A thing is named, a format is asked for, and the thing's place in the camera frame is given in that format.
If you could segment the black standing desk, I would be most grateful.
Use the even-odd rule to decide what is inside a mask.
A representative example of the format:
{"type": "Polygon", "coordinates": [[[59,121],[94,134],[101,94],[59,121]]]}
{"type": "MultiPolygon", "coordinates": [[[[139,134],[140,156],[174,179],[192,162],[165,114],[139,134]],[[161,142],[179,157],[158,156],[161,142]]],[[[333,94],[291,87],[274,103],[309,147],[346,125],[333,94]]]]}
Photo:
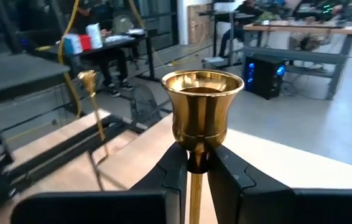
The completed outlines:
{"type": "Polygon", "coordinates": [[[213,23],[213,54],[212,57],[203,58],[201,60],[203,68],[216,68],[223,69],[232,66],[238,66],[242,64],[242,48],[234,50],[234,45],[229,45],[229,55],[226,58],[219,57],[217,53],[217,40],[218,40],[218,23],[228,22],[233,23],[235,19],[244,20],[251,19],[254,15],[245,14],[238,11],[218,11],[218,10],[207,10],[198,13],[199,16],[209,16],[210,21],[213,23]]]}

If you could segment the medium brass candlestick holder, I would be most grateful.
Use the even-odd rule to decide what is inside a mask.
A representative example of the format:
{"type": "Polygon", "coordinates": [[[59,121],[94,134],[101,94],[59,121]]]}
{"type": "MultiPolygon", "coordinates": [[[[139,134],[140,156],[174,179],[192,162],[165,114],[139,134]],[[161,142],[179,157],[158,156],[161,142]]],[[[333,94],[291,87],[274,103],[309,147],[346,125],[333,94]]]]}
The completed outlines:
{"type": "Polygon", "coordinates": [[[201,69],[168,73],[161,84],[173,108],[175,141],[189,153],[189,224],[199,224],[203,174],[225,140],[229,107],[244,81],[232,73],[201,69]]]}

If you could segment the red box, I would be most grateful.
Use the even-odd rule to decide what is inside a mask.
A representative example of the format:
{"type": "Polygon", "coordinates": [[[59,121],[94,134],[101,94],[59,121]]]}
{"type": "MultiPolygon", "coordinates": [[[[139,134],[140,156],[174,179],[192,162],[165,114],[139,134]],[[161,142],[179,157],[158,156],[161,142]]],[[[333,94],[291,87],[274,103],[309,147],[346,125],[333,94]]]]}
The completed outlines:
{"type": "Polygon", "coordinates": [[[86,35],[86,34],[79,35],[79,40],[80,40],[83,52],[92,49],[91,37],[89,35],[86,35]]]}

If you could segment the white and blue box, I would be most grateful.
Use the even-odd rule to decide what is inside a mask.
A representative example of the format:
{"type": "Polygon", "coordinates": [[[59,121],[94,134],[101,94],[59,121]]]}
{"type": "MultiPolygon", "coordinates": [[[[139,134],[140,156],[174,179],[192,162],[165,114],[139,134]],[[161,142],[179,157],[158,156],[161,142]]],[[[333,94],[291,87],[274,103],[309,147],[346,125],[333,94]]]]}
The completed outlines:
{"type": "Polygon", "coordinates": [[[66,53],[76,55],[83,52],[82,44],[78,34],[66,34],[63,36],[63,48],[66,53]]]}

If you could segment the tallest brass candlestick holder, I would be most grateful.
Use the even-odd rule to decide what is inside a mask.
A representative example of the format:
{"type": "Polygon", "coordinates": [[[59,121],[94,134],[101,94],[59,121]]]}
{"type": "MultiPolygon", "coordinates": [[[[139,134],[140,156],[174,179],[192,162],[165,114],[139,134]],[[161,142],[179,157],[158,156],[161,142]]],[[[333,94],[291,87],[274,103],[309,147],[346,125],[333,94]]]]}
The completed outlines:
{"type": "Polygon", "coordinates": [[[109,156],[109,149],[106,146],[106,143],[104,141],[106,139],[106,136],[104,134],[103,124],[101,122],[101,117],[100,117],[100,114],[99,114],[98,105],[97,105],[96,100],[95,100],[95,95],[96,95],[96,72],[94,70],[87,70],[87,71],[84,71],[84,72],[80,72],[78,74],[78,78],[83,82],[85,90],[89,94],[89,98],[90,98],[91,104],[92,104],[93,109],[94,109],[94,114],[95,114],[95,118],[96,118],[96,125],[98,127],[98,132],[99,132],[99,135],[100,135],[100,139],[101,139],[101,141],[103,143],[103,146],[104,146],[105,157],[108,157],[109,156]]]}

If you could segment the person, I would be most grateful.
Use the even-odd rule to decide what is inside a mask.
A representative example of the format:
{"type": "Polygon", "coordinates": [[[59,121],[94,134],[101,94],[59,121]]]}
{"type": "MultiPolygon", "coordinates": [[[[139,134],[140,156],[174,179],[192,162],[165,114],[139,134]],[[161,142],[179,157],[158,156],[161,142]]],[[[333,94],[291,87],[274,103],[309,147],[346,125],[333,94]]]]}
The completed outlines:
{"type": "MultiPolygon", "coordinates": [[[[100,32],[102,36],[108,36],[111,34],[110,27],[100,22],[98,16],[94,14],[90,0],[79,0],[73,21],[72,31],[77,34],[86,34],[86,27],[96,23],[100,25],[100,32]]],[[[119,86],[124,90],[133,89],[133,86],[127,80],[128,71],[126,57],[122,49],[113,48],[110,50],[103,50],[98,53],[85,55],[82,59],[91,61],[92,64],[97,65],[100,68],[100,71],[104,77],[103,86],[112,96],[116,97],[120,95],[109,72],[109,63],[112,61],[117,61],[117,66],[119,69],[119,86]]]]}
{"type": "MultiPolygon", "coordinates": [[[[245,0],[242,4],[240,4],[235,11],[238,11],[240,13],[245,13],[249,15],[253,15],[254,18],[248,19],[248,21],[243,21],[243,20],[234,20],[234,25],[233,25],[233,39],[238,39],[241,42],[244,42],[244,29],[243,26],[246,24],[251,23],[255,19],[257,19],[260,15],[264,13],[263,10],[260,10],[255,6],[255,0],[245,0]]],[[[227,30],[221,39],[221,45],[220,45],[220,51],[218,56],[219,57],[227,57],[225,54],[226,50],[226,44],[227,41],[230,40],[231,37],[231,29],[227,30]]]]}
{"type": "Polygon", "coordinates": [[[350,2],[351,0],[318,0],[314,6],[319,11],[319,18],[327,21],[344,12],[350,2]]]}

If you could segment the white canister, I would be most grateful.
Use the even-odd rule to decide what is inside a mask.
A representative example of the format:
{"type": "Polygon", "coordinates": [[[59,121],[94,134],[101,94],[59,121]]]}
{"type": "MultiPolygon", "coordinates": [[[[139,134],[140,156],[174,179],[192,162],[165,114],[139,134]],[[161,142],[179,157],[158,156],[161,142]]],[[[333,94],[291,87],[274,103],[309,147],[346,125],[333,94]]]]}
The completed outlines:
{"type": "Polygon", "coordinates": [[[102,48],[103,41],[101,37],[100,25],[98,23],[90,24],[86,26],[85,30],[86,34],[90,37],[91,47],[93,49],[102,48]]]}

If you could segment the grey side table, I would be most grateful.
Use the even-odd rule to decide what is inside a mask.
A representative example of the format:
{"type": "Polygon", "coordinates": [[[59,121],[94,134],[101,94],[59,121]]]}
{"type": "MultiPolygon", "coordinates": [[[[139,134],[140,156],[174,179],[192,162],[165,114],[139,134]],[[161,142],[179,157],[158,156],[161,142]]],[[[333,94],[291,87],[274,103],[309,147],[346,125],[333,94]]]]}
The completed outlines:
{"type": "Polygon", "coordinates": [[[64,82],[70,68],[27,54],[0,57],[0,103],[64,82]]]}

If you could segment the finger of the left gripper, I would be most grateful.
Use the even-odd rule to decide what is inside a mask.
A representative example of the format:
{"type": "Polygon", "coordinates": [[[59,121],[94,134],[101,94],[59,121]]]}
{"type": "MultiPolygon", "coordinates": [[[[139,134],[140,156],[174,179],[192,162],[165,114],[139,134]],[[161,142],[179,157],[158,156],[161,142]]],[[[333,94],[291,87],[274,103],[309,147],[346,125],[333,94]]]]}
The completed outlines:
{"type": "Polygon", "coordinates": [[[186,150],[178,143],[173,143],[131,190],[160,194],[153,202],[141,202],[141,210],[131,214],[135,224],[185,224],[186,150]]]}
{"type": "Polygon", "coordinates": [[[219,224],[293,224],[292,189],[225,146],[210,156],[211,196],[219,224]]]}

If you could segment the green potted plant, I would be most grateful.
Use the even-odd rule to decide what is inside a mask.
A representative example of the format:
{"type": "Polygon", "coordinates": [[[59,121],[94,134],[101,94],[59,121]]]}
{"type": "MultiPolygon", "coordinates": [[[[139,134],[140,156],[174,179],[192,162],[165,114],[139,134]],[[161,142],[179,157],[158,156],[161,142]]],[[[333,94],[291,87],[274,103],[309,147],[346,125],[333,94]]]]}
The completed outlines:
{"type": "Polygon", "coordinates": [[[268,26],[272,21],[281,21],[278,14],[272,12],[263,12],[255,21],[256,24],[268,26]]]}

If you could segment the wooden shelf with black legs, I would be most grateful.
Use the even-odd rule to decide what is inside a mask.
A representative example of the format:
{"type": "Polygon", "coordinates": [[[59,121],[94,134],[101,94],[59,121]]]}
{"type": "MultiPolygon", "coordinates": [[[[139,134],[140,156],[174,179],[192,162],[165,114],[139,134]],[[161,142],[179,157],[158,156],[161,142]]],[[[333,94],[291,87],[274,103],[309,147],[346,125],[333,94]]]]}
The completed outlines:
{"type": "MultiPolygon", "coordinates": [[[[130,189],[176,142],[172,120],[169,115],[144,131],[99,170],[130,189]]],[[[221,146],[292,189],[293,224],[352,224],[352,165],[235,130],[221,146]]],[[[218,222],[214,204],[203,217],[218,222]]]]}

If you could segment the black table frame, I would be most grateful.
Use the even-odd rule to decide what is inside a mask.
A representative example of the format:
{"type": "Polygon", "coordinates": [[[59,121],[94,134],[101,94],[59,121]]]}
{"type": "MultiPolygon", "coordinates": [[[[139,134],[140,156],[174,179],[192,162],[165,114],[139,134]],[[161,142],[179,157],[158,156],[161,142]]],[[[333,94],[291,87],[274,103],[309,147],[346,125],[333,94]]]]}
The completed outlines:
{"type": "Polygon", "coordinates": [[[113,154],[146,127],[105,111],[100,137],[94,114],[53,131],[13,153],[6,178],[23,197],[39,192],[121,190],[123,185],[99,170],[113,154]]]}

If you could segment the black computer tower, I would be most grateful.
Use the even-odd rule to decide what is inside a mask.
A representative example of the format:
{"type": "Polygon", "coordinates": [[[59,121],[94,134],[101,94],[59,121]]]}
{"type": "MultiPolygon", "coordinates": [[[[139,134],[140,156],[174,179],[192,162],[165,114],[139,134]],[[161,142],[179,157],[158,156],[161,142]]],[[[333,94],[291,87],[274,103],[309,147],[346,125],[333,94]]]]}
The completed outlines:
{"type": "Polygon", "coordinates": [[[252,54],[245,59],[245,90],[270,100],[280,95],[280,86],[286,72],[280,58],[252,54]]]}

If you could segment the wooden board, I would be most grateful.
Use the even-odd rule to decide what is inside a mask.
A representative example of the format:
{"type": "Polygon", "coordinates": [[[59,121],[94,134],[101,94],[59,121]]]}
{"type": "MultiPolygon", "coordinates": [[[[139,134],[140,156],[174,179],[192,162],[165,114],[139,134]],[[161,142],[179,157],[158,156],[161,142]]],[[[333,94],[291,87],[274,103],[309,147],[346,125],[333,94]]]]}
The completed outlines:
{"type": "Polygon", "coordinates": [[[196,4],[187,7],[188,43],[198,44],[213,37],[213,23],[210,16],[200,16],[200,12],[211,9],[211,4],[196,4]]]}

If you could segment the wooden workbench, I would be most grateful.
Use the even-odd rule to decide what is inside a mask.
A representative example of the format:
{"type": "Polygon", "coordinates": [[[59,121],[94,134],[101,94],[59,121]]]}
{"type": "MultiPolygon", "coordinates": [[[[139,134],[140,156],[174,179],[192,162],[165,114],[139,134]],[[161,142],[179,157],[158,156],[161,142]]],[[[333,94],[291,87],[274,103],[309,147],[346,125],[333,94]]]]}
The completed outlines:
{"type": "Polygon", "coordinates": [[[283,60],[298,60],[301,62],[313,62],[323,64],[333,64],[334,71],[312,70],[309,68],[297,67],[294,65],[286,66],[288,72],[309,75],[314,77],[329,78],[329,86],[325,98],[331,100],[337,93],[338,84],[343,73],[345,64],[352,48],[352,25],[348,26],[326,26],[324,24],[316,25],[299,25],[289,21],[272,21],[269,25],[248,24],[244,26],[245,38],[242,64],[246,63],[246,58],[252,55],[265,55],[270,58],[279,58],[283,60]],[[329,36],[340,34],[345,36],[341,50],[337,54],[296,51],[288,49],[272,49],[261,45],[262,34],[271,32],[305,32],[310,34],[321,34],[329,36]]]}

